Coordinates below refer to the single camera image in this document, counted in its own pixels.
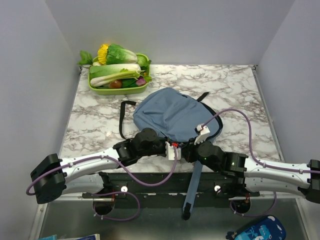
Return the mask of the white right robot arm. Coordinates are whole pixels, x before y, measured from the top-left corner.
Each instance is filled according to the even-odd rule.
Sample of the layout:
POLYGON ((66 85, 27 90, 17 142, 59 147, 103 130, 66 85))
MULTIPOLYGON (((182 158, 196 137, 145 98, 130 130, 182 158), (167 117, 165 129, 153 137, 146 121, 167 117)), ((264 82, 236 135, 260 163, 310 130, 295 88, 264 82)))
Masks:
POLYGON ((320 162, 289 164, 254 159, 243 153, 223 151, 210 141, 187 143, 182 157, 189 163, 199 161, 212 171, 232 179, 227 191, 233 197, 261 191, 290 193, 307 201, 320 202, 320 162))

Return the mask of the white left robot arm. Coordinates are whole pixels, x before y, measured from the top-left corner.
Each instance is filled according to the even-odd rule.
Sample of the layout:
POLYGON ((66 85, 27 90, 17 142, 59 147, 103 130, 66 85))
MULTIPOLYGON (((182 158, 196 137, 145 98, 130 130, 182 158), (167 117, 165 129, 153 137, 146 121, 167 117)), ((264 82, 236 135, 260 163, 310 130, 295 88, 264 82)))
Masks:
POLYGON ((50 203, 63 194, 68 183, 83 176, 127 167, 145 156, 164 157, 167 141, 167 137, 158 136, 153 129, 144 128, 135 137, 98 153, 74 158, 59 158, 56 153, 50 154, 30 173, 32 183, 26 194, 35 196, 38 204, 50 203))

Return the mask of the blue fabric backpack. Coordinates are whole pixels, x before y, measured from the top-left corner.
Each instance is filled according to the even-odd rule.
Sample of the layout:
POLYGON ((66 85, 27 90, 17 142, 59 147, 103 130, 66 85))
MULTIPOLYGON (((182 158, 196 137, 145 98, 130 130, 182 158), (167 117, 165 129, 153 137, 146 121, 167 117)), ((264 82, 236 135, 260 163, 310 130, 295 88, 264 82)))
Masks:
MULTIPOLYGON (((145 98, 133 113, 133 122, 139 130, 151 128, 159 136, 169 137, 175 142, 187 142, 197 136, 196 128, 202 118, 212 118, 216 112, 202 103, 202 100, 209 94, 203 93, 197 99, 184 95, 173 88, 163 88, 145 98)), ((134 101, 123 101, 120 105, 119 133, 123 135, 123 121, 126 105, 136 105, 134 101)), ((208 125, 210 136, 207 140, 214 140, 223 129, 223 122, 217 116, 208 125)), ((194 207, 197 189, 200 182, 203 165, 196 161, 193 173, 189 182, 187 194, 182 208, 182 218, 188 220, 194 207)))

